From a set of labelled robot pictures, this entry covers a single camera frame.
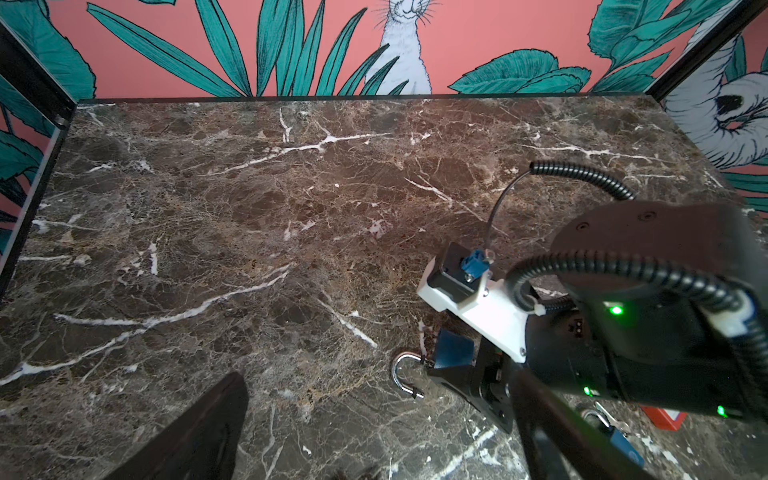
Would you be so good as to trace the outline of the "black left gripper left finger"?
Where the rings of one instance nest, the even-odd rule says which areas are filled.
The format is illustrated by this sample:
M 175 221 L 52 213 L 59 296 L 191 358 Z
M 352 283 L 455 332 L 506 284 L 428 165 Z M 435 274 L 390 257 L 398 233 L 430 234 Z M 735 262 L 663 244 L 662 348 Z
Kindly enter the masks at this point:
M 248 408 L 244 377 L 231 372 L 109 479 L 231 479 Z

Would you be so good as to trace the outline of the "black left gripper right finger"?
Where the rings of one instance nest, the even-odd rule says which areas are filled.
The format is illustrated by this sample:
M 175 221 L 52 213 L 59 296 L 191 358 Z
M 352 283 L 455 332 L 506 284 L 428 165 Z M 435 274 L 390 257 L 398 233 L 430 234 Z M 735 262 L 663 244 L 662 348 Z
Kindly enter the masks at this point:
M 567 465 L 584 479 L 652 477 L 529 370 L 509 374 L 509 398 L 531 478 L 567 479 Z

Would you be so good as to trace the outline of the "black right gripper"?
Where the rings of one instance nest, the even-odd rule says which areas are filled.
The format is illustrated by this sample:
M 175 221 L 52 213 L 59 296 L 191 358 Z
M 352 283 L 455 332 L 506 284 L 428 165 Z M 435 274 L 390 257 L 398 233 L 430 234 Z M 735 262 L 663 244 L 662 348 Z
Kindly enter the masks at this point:
M 515 410 L 519 404 L 515 395 L 525 366 L 486 338 L 474 343 L 472 366 L 427 369 L 427 375 L 436 385 L 457 394 L 503 432 L 511 434 L 521 419 Z

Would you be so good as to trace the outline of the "blue padlock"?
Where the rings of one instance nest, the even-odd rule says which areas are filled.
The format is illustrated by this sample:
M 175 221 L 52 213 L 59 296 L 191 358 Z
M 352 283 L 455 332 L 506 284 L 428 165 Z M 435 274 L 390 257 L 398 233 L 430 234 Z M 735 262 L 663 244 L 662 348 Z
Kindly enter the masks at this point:
M 400 379 L 400 364 L 404 360 L 414 360 L 427 369 L 437 370 L 472 366 L 474 347 L 475 343 L 472 339 L 443 329 L 437 337 L 434 358 L 428 358 L 425 354 L 411 351 L 399 352 L 390 362 L 390 377 L 394 384 L 411 398 L 424 399 L 425 395 L 421 389 Z
M 617 450 L 639 467 L 645 467 L 644 458 L 619 429 L 618 420 L 602 405 L 597 402 L 592 405 L 582 405 L 578 411 L 580 416 L 603 434 Z

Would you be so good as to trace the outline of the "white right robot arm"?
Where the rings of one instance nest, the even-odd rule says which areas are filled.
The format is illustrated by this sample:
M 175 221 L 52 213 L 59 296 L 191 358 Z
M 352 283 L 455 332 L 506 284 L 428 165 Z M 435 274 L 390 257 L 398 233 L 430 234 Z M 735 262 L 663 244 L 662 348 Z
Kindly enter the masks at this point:
M 441 333 L 430 376 L 501 428 L 517 368 L 573 395 L 767 416 L 767 258 L 734 206 L 607 204 L 504 276 L 453 243 L 418 294 L 482 338 Z

